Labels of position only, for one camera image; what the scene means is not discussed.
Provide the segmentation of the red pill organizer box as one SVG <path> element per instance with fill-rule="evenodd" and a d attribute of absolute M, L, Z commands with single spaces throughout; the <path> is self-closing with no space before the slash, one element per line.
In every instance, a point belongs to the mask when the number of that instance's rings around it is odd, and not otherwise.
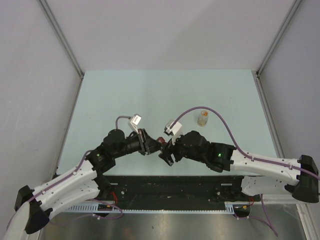
<path fill-rule="evenodd" d="M 160 143 L 160 145 L 161 145 L 161 147 L 163 147 L 163 148 L 165 148 L 165 147 L 170 147 L 171 145 L 172 145 L 172 140 L 170 139 L 168 142 L 163 138 L 163 137 L 158 137 L 157 139 L 156 139 L 156 141 L 158 142 L 158 143 Z"/>

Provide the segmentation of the clear pill bottle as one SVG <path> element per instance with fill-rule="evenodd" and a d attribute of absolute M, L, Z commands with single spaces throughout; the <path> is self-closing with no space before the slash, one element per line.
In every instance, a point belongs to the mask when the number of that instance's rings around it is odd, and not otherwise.
<path fill-rule="evenodd" d="M 208 111 L 207 110 L 202 110 L 198 115 L 197 124 L 200 127 L 204 127 L 207 124 L 208 119 L 209 119 Z"/>

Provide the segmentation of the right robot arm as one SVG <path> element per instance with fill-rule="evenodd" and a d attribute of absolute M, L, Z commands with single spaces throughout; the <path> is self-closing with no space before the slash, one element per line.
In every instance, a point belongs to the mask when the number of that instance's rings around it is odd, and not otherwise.
<path fill-rule="evenodd" d="M 159 157 L 169 166 L 185 158 L 205 164 L 218 173 L 248 172 L 274 180 L 273 184 L 264 187 L 257 179 L 243 179 L 230 188 L 231 196 L 237 201 L 242 201 L 247 196 L 266 194 L 276 187 L 301 202 L 320 201 L 319 170 L 309 155 L 303 154 L 299 158 L 266 157 L 243 151 L 238 146 L 210 142 L 194 130 L 176 139 L 171 138 L 169 142 L 165 142 L 162 137 L 157 141 L 160 144 Z"/>

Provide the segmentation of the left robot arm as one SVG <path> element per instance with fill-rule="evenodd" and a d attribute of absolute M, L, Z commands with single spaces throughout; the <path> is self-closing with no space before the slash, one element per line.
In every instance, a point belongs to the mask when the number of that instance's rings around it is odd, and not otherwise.
<path fill-rule="evenodd" d="M 141 128 L 129 136 L 120 129 L 111 130 L 70 170 L 37 187 L 25 185 L 19 189 L 14 205 L 16 215 L 22 217 L 18 230 L 34 234 L 69 207 L 90 199 L 107 199 L 114 188 L 104 174 L 116 165 L 116 159 L 135 152 L 153 154 L 164 142 L 162 137 L 154 139 Z"/>

